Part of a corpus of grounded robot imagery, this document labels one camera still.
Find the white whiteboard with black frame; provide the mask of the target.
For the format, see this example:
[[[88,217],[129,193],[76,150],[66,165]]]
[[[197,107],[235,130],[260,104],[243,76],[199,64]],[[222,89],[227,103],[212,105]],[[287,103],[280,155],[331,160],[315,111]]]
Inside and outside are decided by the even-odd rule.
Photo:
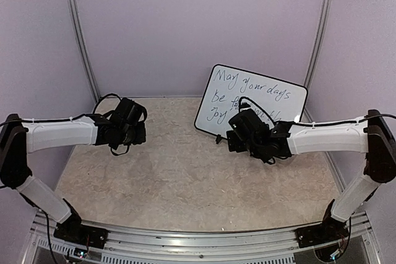
[[[308,90],[295,83],[217,64],[212,68],[194,127],[225,138],[231,129],[228,121],[238,113],[241,97],[263,122],[271,125],[272,121],[300,121]]]

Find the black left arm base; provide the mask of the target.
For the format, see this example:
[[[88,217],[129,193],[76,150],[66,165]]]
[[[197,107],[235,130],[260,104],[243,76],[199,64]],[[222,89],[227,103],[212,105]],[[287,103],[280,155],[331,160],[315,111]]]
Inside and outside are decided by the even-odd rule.
[[[70,215],[62,222],[56,223],[54,237],[57,239],[84,245],[89,248],[104,249],[109,231],[96,226],[89,226],[82,223],[82,218],[75,208],[63,199],[69,208]]]

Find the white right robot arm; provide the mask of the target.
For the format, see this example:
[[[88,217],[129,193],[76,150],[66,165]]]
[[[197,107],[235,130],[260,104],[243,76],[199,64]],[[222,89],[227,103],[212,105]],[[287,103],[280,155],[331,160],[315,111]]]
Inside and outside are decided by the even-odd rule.
[[[260,120],[252,109],[245,109],[229,121],[227,131],[230,152],[249,152],[264,163],[314,152],[351,151],[366,156],[364,169],[342,194],[332,202],[317,237],[331,241],[359,206],[381,184],[395,179],[395,137],[384,118],[375,109],[367,115],[338,122],[302,123],[278,121],[273,127]]]

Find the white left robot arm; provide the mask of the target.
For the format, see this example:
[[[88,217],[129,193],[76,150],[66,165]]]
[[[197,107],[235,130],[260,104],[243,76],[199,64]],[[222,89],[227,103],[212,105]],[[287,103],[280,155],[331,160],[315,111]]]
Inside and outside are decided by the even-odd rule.
[[[57,147],[106,145],[116,155],[120,146],[130,148],[146,141],[146,118],[146,108],[129,98],[122,98],[105,114],[41,120],[11,114],[1,124],[1,182],[62,225],[70,240],[80,242],[87,230],[78,212],[33,175],[28,154]]]

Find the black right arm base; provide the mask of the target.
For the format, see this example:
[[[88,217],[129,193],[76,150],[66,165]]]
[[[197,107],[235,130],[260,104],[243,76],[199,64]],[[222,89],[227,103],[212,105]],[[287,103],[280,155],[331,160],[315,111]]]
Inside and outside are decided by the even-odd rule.
[[[300,249],[314,247],[322,263],[335,263],[346,252],[351,238],[351,218],[345,222],[331,217],[334,199],[329,203],[322,221],[295,231]]]

